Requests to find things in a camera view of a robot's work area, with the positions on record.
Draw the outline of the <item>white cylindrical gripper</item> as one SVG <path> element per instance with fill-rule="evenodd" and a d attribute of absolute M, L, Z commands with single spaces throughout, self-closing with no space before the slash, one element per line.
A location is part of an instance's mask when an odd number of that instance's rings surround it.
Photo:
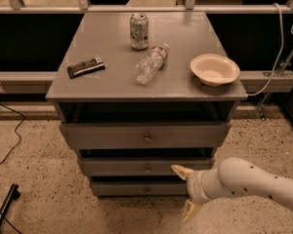
<path fill-rule="evenodd" d="M 215 169 L 193 171 L 181 165 L 172 165 L 171 169 L 182 180 L 188 180 L 188 195 L 191 200 L 185 201 L 182 220 L 189 222 L 202 209 L 202 204 L 216 198 L 218 174 Z"/>

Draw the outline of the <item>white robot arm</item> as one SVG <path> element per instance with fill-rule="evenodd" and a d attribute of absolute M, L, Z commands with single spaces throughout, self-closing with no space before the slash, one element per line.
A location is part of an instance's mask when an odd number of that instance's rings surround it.
<path fill-rule="evenodd" d="M 218 198 L 260 196 L 293 211 L 293 179 L 270 174 L 246 160 L 230 157 L 204 171 L 181 165 L 172 165 L 171 169 L 187 183 L 184 222 L 190 221 L 204 204 Z"/>

